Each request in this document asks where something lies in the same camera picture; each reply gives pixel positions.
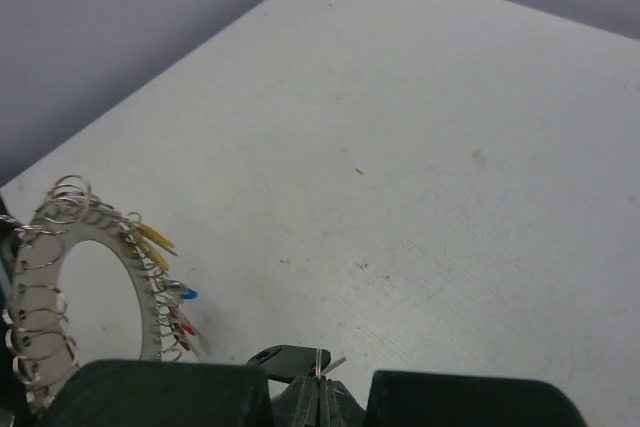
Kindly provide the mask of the key with black tag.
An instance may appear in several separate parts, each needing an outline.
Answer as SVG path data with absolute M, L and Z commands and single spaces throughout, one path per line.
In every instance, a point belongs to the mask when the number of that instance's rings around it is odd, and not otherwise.
M 269 380 L 291 384 L 298 377 L 326 376 L 345 362 L 345 356 L 333 360 L 322 348 L 276 345 L 261 350 L 246 365 L 261 368 Z

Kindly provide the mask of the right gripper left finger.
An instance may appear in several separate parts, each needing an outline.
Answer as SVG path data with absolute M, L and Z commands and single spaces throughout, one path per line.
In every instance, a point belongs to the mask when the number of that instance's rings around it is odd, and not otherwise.
M 76 372 L 39 426 L 315 426 L 317 408 L 270 398 L 255 366 L 95 361 Z

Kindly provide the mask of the metal keyring disc with rings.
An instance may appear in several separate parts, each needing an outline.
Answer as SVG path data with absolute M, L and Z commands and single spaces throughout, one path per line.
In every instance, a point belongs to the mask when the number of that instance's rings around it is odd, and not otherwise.
M 66 175 L 46 191 L 18 228 L 14 297 L 1 312 L 1 344 L 9 369 L 34 414 L 46 411 L 80 368 L 101 358 L 154 362 L 203 360 L 211 352 L 196 320 L 200 290 L 176 276 L 176 256 L 147 241 L 135 211 L 120 210 L 80 175 Z M 143 238 L 168 261 L 165 272 L 139 249 Z M 198 297 L 171 292 L 179 281 Z M 176 339 L 172 321 L 195 336 Z

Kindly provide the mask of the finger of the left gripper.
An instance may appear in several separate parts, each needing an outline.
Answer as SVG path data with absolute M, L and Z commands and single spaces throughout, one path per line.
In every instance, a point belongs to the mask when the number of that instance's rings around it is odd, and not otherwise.
M 1 199 L 1 312 L 11 307 L 14 297 L 14 270 L 20 247 L 20 222 L 10 215 Z

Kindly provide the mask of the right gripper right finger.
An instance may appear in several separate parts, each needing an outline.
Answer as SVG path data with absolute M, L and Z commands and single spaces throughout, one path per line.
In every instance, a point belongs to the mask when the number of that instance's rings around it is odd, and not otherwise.
M 557 387 L 535 380 L 399 371 L 373 375 L 366 409 L 320 395 L 321 426 L 584 426 Z

